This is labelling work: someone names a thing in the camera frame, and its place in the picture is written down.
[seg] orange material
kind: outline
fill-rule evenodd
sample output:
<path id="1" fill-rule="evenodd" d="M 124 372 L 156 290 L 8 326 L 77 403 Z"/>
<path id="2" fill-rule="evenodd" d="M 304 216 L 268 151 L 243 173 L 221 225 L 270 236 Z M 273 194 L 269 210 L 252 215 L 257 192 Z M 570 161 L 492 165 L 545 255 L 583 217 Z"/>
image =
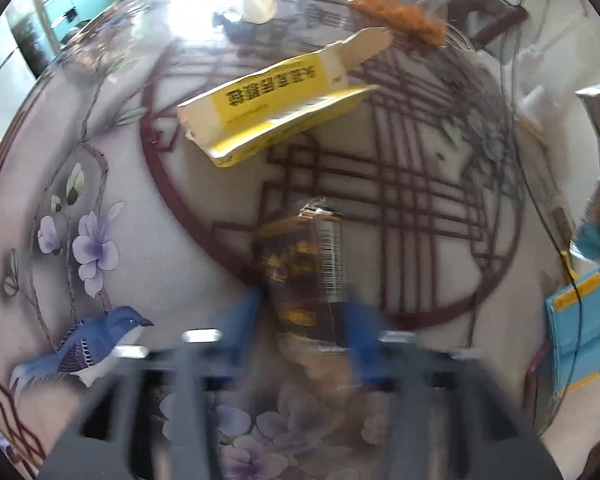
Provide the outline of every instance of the orange material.
<path id="1" fill-rule="evenodd" d="M 576 383 L 573 383 L 571 386 L 569 386 L 569 388 L 567 389 L 566 392 L 564 391 L 564 388 L 563 388 L 559 395 L 564 396 L 564 395 L 568 394 L 569 392 L 572 392 L 573 390 L 577 390 L 578 388 L 581 388 L 585 384 L 589 384 L 594 379 L 597 379 L 599 375 L 600 375 L 600 372 L 593 372 L 592 374 L 589 374 L 588 376 L 581 378 Z"/>
<path id="2" fill-rule="evenodd" d="M 596 272 L 589 276 L 586 280 L 578 283 L 576 285 L 578 288 L 578 294 L 580 298 L 584 298 L 587 294 L 592 293 L 594 290 L 600 288 L 600 272 Z M 570 287 L 569 290 L 563 292 L 560 296 L 557 296 L 554 299 L 553 307 L 556 312 L 560 312 L 564 310 L 568 306 L 575 304 L 578 301 L 578 297 L 576 295 L 576 291 L 573 290 L 573 287 Z"/>
<path id="3" fill-rule="evenodd" d="M 426 18 L 418 6 L 395 0 L 352 0 L 351 7 L 391 23 L 396 29 L 415 32 L 433 46 L 445 44 L 445 22 Z"/>

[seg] yellow medicine box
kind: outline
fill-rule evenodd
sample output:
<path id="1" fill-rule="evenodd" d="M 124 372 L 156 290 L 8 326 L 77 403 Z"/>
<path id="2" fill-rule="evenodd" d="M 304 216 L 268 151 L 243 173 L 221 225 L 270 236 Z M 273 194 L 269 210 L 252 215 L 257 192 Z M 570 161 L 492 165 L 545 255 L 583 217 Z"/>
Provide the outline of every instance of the yellow medicine box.
<path id="1" fill-rule="evenodd" d="M 233 166 L 352 110 L 377 86 L 350 86 L 347 72 L 392 39 L 387 28 L 364 28 L 194 97 L 177 107 L 178 119 L 216 166 Z"/>

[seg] wire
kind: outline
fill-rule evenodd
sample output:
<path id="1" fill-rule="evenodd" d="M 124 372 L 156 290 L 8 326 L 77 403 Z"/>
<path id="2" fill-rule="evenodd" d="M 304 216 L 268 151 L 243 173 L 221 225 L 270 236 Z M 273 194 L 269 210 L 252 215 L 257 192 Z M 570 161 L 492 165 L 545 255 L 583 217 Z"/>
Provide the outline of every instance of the wire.
<path id="1" fill-rule="evenodd" d="M 518 0 L 519 5 L 522 5 L 523 2 L 524 2 L 524 0 Z M 509 135 L 511 135 L 511 133 L 514 131 L 514 128 L 515 128 L 516 102 L 514 99 L 514 91 L 515 91 L 515 85 L 516 85 L 516 67 L 517 67 L 517 62 L 518 62 L 518 53 L 520 52 L 520 41 L 521 40 L 522 40 L 522 30 L 520 29 L 520 27 L 518 27 L 516 45 L 515 45 L 514 54 L 513 54 L 512 60 L 511 60 L 511 76 L 510 76 L 511 111 L 510 111 L 510 129 L 507 131 L 507 137 L 509 137 Z M 500 87 L 502 90 L 504 90 L 504 64 L 502 61 L 502 56 L 500 56 L 500 58 L 501 58 L 500 59 Z M 513 141 L 514 152 L 516 155 L 516 161 L 517 161 L 518 167 L 520 168 L 520 173 L 522 175 L 522 179 L 525 184 L 526 192 L 528 193 L 529 199 L 531 200 L 531 203 L 533 204 L 534 209 L 536 210 L 536 214 L 538 215 L 538 219 L 540 220 L 540 223 L 542 224 L 544 231 L 546 232 L 547 236 L 549 237 L 549 240 L 551 240 L 551 244 L 553 245 L 554 250 L 555 250 L 556 254 L 558 255 L 558 259 L 562 263 L 562 267 L 563 267 L 565 275 L 567 275 L 569 277 L 571 286 L 573 287 L 576 298 L 578 299 L 578 331 L 576 333 L 576 345 L 575 345 L 575 350 L 573 352 L 573 358 L 571 361 L 571 368 L 570 368 L 569 374 L 567 375 L 567 380 L 566 380 L 564 389 L 562 391 L 562 395 L 560 396 L 560 399 L 558 400 L 557 404 L 555 405 L 553 413 L 551 414 L 551 417 L 544 424 L 542 429 L 539 431 L 539 434 L 542 435 L 554 423 L 554 421 L 558 415 L 558 412 L 560 411 L 560 408 L 562 407 L 564 399 L 567 396 L 567 393 L 571 387 L 571 383 L 573 382 L 573 375 L 575 372 L 576 362 L 578 359 L 578 354 L 580 353 L 580 348 L 582 346 L 583 306 L 582 306 L 582 298 L 580 297 L 580 291 L 578 290 L 578 287 L 576 286 L 575 280 L 573 279 L 573 276 L 571 275 L 571 272 L 570 272 L 569 267 L 567 266 L 567 263 L 562 258 L 562 254 L 560 253 L 560 247 L 558 246 L 558 243 L 555 241 L 554 235 L 552 234 L 551 229 L 549 228 L 549 225 L 547 224 L 546 220 L 544 219 L 544 216 L 542 215 L 542 212 L 540 211 L 538 202 L 536 201 L 536 199 L 533 195 L 533 192 L 531 190 L 531 186 L 529 185 L 528 178 L 526 177 L 526 171 L 522 164 L 522 158 L 520 157 L 520 146 L 518 145 L 518 140 L 515 136 L 515 133 L 512 134 L 512 141 Z M 494 237 L 497 234 L 497 231 L 495 231 L 495 229 L 496 229 L 496 226 L 494 227 Z M 475 331 L 475 317 L 476 316 L 477 316 L 477 310 L 474 309 L 472 331 Z"/>
<path id="2" fill-rule="evenodd" d="M 466 36 L 462 30 L 455 28 L 451 23 L 446 24 L 446 40 L 449 42 L 449 45 L 454 47 L 457 50 L 462 50 L 464 52 L 477 52 L 474 48 L 474 44 L 471 40 Z"/>
<path id="3" fill-rule="evenodd" d="M 542 18 L 540 19 L 540 25 L 538 25 L 538 31 L 534 34 L 533 39 L 531 40 L 531 44 L 537 44 L 540 40 L 540 36 L 542 35 L 542 30 L 544 29 L 544 24 L 546 23 L 546 17 L 549 14 L 549 7 L 551 5 L 551 0 L 546 0 L 544 4 L 544 10 L 542 11 Z"/>
<path id="4" fill-rule="evenodd" d="M 518 6 L 521 6 L 522 4 L 524 4 L 525 0 L 517 0 L 516 4 Z M 522 29 L 520 28 L 520 26 L 516 29 L 516 33 L 517 33 L 517 37 L 516 37 L 516 44 L 515 44 L 515 48 L 514 48 L 514 55 L 512 58 L 512 62 L 511 62 L 511 69 L 512 69 L 512 78 L 511 78 L 511 83 L 512 83 L 512 88 L 513 88 L 513 84 L 514 84 L 514 75 L 513 75 L 513 71 L 514 71 L 514 63 L 517 61 L 518 58 L 518 51 L 520 50 L 520 41 L 522 40 Z M 504 62 L 503 62 L 503 58 L 504 58 L 504 49 L 507 43 L 507 40 L 509 39 L 509 34 L 510 34 L 510 30 L 508 30 L 504 37 L 502 38 L 502 40 L 500 41 L 500 95 L 503 99 L 502 101 L 502 107 L 503 107 L 503 114 L 505 117 L 505 121 L 507 119 L 507 97 L 506 97 L 506 92 L 505 92 L 505 77 L 504 77 Z M 511 92 L 511 100 L 513 102 L 513 90 Z M 480 280 L 480 284 L 478 285 L 476 291 L 475 291 L 475 295 L 474 295 L 474 306 L 471 309 L 471 318 L 470 318 L 470 322 L 469 322 L 469 330 L 468 330 L 468 335 L 467 335 L 467 346 L 471 347 L 474 344 L 474 338 L 475 338 L 475 326 L 476 326 L 476 322 L 477 322 L 477 317 L 478 317 L 478 304 L 480 302 L 480 296 L 481 296 L 481 292 L 482 292 L 482 288 L 484 287 L 484 285 L 487 282 L 488 279 L 488 274 L 490 272 L 491 266 L 493 264 L 493 256 L 494 256 L 494 252 L 495 252 L 495 247 L 496 247 L 496 242 L 498 239 L 498 235 L 500 233 L 500 205 L 501 205 L 501 199 L 502 199 L 502 188 L 504 186 L 504 176 L 506 173 L 506 162 L 507 162 L 507 155 L 509 154 L 509 146 L 510 146 L 510 139 L 513 138 L 515 141 L 515 110 L 512 110 L 510 112 L 510 121 L 506 121 L 504 124 L 504 130 L 505 130 L 505 137 L 504 137 L 504 150 L 502 152 L 502 160 L 500 161 L 500 167 L 498 168 L 498 186 L 497 186 L 497 195 L 496 195 L 496 213 L 495 213 L 495 218 L 494 218 L 494 223 L 493 223 L 493 230 L 492 230 L 492 235 L 491 235 L 491 239 L 490 239 L 490 243 L 489 243 L 489 247 L 487 250 L 487 259 L 486 259 L 486 265 L 484 267 L 483 273 L 482 273 L 482 279 Z"/>

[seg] cardboard flap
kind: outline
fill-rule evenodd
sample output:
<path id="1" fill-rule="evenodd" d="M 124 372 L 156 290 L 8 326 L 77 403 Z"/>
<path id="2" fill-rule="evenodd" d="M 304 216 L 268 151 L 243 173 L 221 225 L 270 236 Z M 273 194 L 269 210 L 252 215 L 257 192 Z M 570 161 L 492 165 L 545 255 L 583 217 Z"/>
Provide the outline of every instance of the cardboard flap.
<path id="1" fill-rule="evenodd" d="M 363 28 L 346 40 L 337 43 L 338 54 L 347 72 L 370 57 L 388 48 L 394 40 L 391 29 L 385 27 Z"/>

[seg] barcode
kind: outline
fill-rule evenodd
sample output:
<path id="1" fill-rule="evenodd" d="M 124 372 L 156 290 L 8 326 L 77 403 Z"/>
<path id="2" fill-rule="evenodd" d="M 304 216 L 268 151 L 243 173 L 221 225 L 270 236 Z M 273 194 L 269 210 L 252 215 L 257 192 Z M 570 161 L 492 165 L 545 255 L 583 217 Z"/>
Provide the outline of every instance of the barcode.
<path id="1" fill-rule="evenodd" d="M 292 114 L 297 114 L 298 112 L 302 112 L 304 110 L 309 110 L 310 108 L 313 108 L 314 106 L 317 106 L 324 102 L 327 102 L 330 99 L 332 99 L 332 97 L 328 96 L 328 95 L 324 96 L 324 97 L 320 97 L 318 99 L 314 99 L 313 101 L 304 103 L 304 104 L 300 105 L 299 107 L 292 108 L 291 110 L 287 110 L 283 114 L 276 115 L 275 117 L 270 118 L 269 121 L 271 121 L 271 122 L 283 121 Z"/>
<path id="2" fill-rule="evenodd" d="M 345 301 L 342 254 L 340 252 L 340 225 L 336 222 L 318 221 L 318 246 L 320 248 L 320 279 L 329 303 Z"/>

